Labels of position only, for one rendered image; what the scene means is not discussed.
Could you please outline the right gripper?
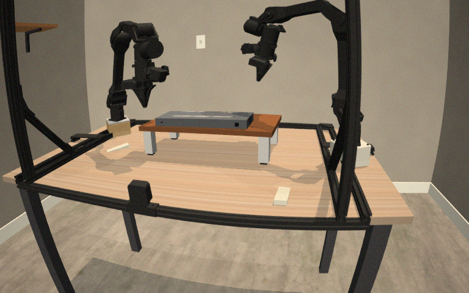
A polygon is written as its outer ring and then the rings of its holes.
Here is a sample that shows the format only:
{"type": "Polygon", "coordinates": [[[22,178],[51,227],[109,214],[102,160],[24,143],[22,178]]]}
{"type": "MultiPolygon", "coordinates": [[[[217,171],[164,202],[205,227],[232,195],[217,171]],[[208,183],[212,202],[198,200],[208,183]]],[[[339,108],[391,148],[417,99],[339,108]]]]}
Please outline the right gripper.
{"type": "Polygon", "coordinates": [[[274,53],[277,43],[267,42],[262,39],[258,43],[260,45],[259,57],[254,56],[250,58],[249,65],[256,67],[256,81],[260,82],[272,65],[269,60],[274,60],[274,62],[277,60],[277,55],[274,53]]]}

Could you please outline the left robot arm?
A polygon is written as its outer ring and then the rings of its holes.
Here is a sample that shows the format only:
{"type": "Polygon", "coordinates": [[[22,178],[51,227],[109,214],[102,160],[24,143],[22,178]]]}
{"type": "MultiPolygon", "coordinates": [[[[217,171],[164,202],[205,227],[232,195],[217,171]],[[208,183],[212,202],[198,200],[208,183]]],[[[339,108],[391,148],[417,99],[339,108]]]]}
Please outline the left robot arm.
{"type": "MultiPolygon", "coordinates": [[[[125,52],[129,48],[131,40],[135,43],[133,46],[134,61],[139,61],[156,59],[162,55],[164,47],[158,37],[159,35],[152,23],[122,21],[112,31],[110,43],[114,51],[113,80],[106,101],[107,107],[111,111],[109,121],[118,122],[126,119],[123,106],[126,105],[127,95],[126,90],[121,90],[120,86],[123,80],[125,52]]],[[[152,63],[149,67],[149,63],[147,63],[144,68],[143,79],[151,78],[160,82],[165,81],[169,74],[168,66],[163,65],[161,68],[157,68],[155,63],[152,63]]]]}

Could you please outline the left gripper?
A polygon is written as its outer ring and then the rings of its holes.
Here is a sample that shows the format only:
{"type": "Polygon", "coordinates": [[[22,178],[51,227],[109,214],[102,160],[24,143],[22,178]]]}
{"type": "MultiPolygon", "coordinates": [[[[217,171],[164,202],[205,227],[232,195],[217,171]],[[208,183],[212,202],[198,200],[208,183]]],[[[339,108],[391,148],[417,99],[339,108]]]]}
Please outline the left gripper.
{"type": "Polygon", "coordinates": [[[158,82],[151,78],[143,80],[143,72],[147,63],[149,63],[149,67],[151,67],[151,64],[154,62],[151,62],[151,59],[134,61],[134,65],[132,65],[132,68],[135,69],[135,77],[129,80],[127,79],[128,81],[124,80],[121,83],[121,90],[133,90],[143,108],[147,107],[151,90],[156,86],[153,85],[152,82],[158,82]]]}

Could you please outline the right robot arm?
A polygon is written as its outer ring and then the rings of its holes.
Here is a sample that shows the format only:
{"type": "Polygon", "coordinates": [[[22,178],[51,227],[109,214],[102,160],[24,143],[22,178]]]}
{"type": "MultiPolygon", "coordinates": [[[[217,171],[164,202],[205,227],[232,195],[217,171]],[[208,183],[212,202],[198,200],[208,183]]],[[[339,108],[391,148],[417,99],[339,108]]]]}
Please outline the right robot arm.
{"type": "MultiPolygon", "coordinates": [[[[331,21],[332,30],[337,40],[338,91],[337,93],[332,94],[331,107],[333,108],[333,113],[337,116],[340,125],[345,105],[347,83],[346,13],[342,12],[326,0],[309,1],[287,7],[267,7],[258,18],[250,16],[244,24],[244,31],[252,35],[256,35],[257,37],[261,36],[261,39],[267,42],[277,43],[280,32],[286,31],[282,25],[276,26],[274,25],[275,23],[281,24],[297,16],[320,12],[329,21],[331,21]],[[269,25],[266,23],[269,23],[269,25]]],[[[241,46],[242,54],[255,53],[255,56],[258,56],[259,49],[259,43],[245,43],[241,46]]]]}

